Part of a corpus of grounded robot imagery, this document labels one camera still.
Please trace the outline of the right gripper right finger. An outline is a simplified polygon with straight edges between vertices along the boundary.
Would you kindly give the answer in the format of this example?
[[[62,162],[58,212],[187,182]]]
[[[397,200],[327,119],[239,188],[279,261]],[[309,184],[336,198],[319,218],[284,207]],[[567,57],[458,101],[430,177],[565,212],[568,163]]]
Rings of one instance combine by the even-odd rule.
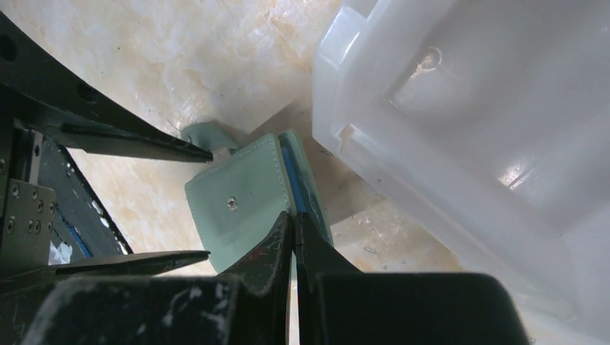
[[[365,273],[295,219],[302,344],[527,344],[511,298],[479,273]]]

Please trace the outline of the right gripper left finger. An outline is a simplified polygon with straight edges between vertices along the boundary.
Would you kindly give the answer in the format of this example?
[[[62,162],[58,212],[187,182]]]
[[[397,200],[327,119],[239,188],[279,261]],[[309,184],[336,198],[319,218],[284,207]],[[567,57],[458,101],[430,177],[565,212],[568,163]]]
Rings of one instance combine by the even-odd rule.
[[[58,283],[25,344],[286,344],[293,219],[214,277],[75,277]]]

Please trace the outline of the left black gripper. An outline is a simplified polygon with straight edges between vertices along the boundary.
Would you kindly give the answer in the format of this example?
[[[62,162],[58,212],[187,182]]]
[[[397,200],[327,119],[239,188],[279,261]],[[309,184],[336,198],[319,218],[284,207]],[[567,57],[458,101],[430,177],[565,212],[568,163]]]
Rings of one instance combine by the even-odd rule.
[[[74,275],[159,275],[208,260],[205,250],[131,254],[65,147],[118,157],[212,160],[209,151],[160,131],[91,87],[2,14],[2,291]]]

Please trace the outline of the translucent white plastic bin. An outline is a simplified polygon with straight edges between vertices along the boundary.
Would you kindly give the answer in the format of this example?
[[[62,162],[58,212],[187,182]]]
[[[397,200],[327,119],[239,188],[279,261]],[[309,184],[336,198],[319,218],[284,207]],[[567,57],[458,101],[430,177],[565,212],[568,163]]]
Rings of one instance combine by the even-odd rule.
[[[344,1],[312,132],[532,323],[609,342],[607,1]]]

